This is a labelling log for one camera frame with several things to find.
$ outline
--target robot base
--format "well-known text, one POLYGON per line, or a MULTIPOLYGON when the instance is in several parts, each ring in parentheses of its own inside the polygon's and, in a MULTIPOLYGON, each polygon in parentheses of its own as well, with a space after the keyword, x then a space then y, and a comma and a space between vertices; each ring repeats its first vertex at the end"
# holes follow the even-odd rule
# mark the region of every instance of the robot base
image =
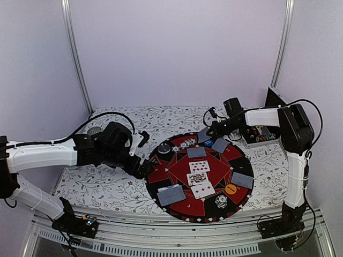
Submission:
POLYGON ((302 221, 292 222, 291 224, 285 224, 281 218, 271 221, 262 221, 258 223, 258 229, 261 231, 262 238, 271 238, 282 236, 285 234, 297 232, 303 230, 305 225, 302 221))

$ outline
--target card deck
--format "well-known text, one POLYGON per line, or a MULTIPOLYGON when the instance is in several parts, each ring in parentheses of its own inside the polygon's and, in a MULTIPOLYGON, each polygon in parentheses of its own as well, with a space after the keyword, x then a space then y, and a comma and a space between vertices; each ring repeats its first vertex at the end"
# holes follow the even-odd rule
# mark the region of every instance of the card deck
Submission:
POLYGON ((252 189, 253 177, 234 172, 232 175, 231 183, 237 186, 243 186, 252 189))
POLYGON ((167 188, 166 190, 158 192, 157 197, 162 206, 171 205, 173 203, 180 202, 186 199, 181 185, 172 186, 167 188))
POLYGON ((200 185, 209 182, 205 172, 189 173, 187 174, 187 180, 189 186, 200 185))
POLYGON ((187 154, 189 158, 206 157, 206 151, 204 147, 187 148, 187 154))
POLYGON ((214 194, 215 190, 211 184, 211 182, 202 184, 202 185, 196 185, 191 187, 193 195, 195 199, 200 199, 203 197, 206 197, 208 195, 214 194))
POLYGON ((208 164, 208 161, 200 161, 200 162, 189 162, 189 169, 191 170, 191 173, 199 173, 202 171, 209 172, 210 166, 208 164))

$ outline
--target wire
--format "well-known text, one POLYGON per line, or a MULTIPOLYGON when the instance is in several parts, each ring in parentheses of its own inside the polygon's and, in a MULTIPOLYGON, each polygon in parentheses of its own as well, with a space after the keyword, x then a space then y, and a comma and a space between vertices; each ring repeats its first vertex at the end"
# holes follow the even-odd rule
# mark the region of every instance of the wire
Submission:
POLYGON ((73 133, 71 133, 68 137, 62 139, 62 140, 58 140, 58 141, 55 141, 54 144, 56 143, 64 143, 66 141, 68 141, 69 139, 71 139, 79 130, 81 130, 81 128, 83 128, 84 126, 86 126, 89 122, 92 122, 93 120, 101 117, 101 116, 104 116, 104 115, 108 115, 108 114, 114 114, 114 115, 119 115, 119 116, 122 116, 124 117, 125 119, 127 119, 130 123, 130 125, 132 126, 132 131, 133 131, 133 134, 135 133, 135 126, 132 122, 132 120, 126 116, 125 114, 121 114, 120 112, 116 112, 116 111, 107 111, 107 112, 104 112, 102 114, 99 114, 99 115, 96 115, 94 116, 93 118, 90 118, 89 120, 83 122, 73 133))
POLYGON ((205 111, 204 115, 203 115, 203 123, 206 127, 210 127, 210 125, 207 125, 206 121, 205 121, 205 115, 210 111, 210 109, 208 109, 207 111, 205 111))
POLYGON ((122 116, 124 117, 125 119, 127 119, 130 123, 130 125, 132 126, 132 131, 133 131, 133 134, 135 133, 135 126, 132 122, 132 120, 126 116, 125 114, 121 114, 120 112, 116 112, 116 111, 107 111, 107 112, 104 112, 102 114, 99 114, 99 115, 96 115, 94 116, 93 118, 90 118, 88 119, 87 121, 85 121, 84 123, 82 123, 73 133, 71 133, 68 137, 64 138, 64 139, 61 139, 61 140, 56 140, 54 142, 52 141, 35 141, 35 142, 23 142, 23 143, 18 143, 16 145, 10 145, 10 146, 5 146, 5 147, 2 147, 0 148, 0 151, 2 150, 8 150, 8 149, 11 149, 11 148, 15 148, 15 147, 20 147, 20 146, 32 146, 32 145, 56 145, 58 143, 64 143, 64 142, 67 142, 69 139, 71 139, 74 135, 76 135, 77 132, 79 132, 81 130, 81 128, 83 128, 84 126, 86 126, 89 122, 92 122, 93 120, 101 117, 101 116, 104 116, 104 115, 108 115, 108 114, 112 114, 112 115, 119 115, 119 116, 122 116))
POLYGON ((10 207, 10 208, 12 208, 12 209, 14 209, 16 206, 17 206, 17 201, 15 200, 15 202, 14 202, 14 205, 12 206, 12 205, 10 205, 8 202, 7 202, 7 200, 6 199, 4 199, 4 201, 5 201, 5 203, 7 204, 7 206, 8 207, 10 207))
POLYGON ((59 226, 56 224, 56 222, 50 218, 48 215, 47 217, 51 220, 51 222, 55 225, 55 227, 57 228, 57 230, 60 232, 60 234, 62 235, 62 237, 64 238, 64 240, 68 243, 69 246, 69 251, 71 253, 71 255, 73 255, 73 257, 78 257, 77 254, 75 253, 73 247, 70 244, 70 241, 67 239, 67 237, 63 234, 63 232, 60 230, 59 226))
POLYGON ((307 201, 305 190, 304 190, 304 198, 305 198, 305 203, 308 205, 308 207, 310 208, 310 210, 313 214, 313 227, 311 229, 310 234, 305 239, 305 241, 303 241, 300 245, 296 246, 294 249, 298 249, 299 247, 303 246, 310 239, 310 237, 312 236, 312 234, 316 228, 316 214, 315 214, 315 211, 313 210, 313 208, 311 207, 310 203, 307 201))
POLYGON ((262 215, 262 216, 260 216, 260 218, 259 218, 259 219, 257 220, 257 222, 256 222, 257 229, 258 229, 258 231, 260 231, 260 232, 261 232, 261 228, 259 227, 259 221, 260 221, 261 218, 263 218, 263 217, 267 217, 267 218, 270 218, 270 219, 274 220, 273 217, 268 216, 268 215, 262 215))

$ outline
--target round game board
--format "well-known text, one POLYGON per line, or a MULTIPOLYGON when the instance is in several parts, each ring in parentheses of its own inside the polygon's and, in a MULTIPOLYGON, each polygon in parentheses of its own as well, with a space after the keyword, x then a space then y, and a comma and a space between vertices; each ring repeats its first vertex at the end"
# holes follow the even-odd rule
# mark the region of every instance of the round game board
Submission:
POLYGON ((198 142, 197 133, 176 135, 167 139, 150 155, 154 171, 146 178, 146 187, 155 203, 167 213, 189 222, 205 223, 223 220, 240 210, 251 196, 253 171, 244 153, 229 144, 223 153, 211 148, 216 139, 198 142), (206 157, 189 158, 187 148, 204 147, 206 157), (187 174, 191 173, 189 162, 208 161, 208 179, 214 187, 214 194, 195 199, 189 186, 187 174), (232 176, 240 175, 250 181, 249 188, 232 183, 232 176), (161 206, 157 197, 159 188, 180 184, 186 199, 171 205, 161 206))

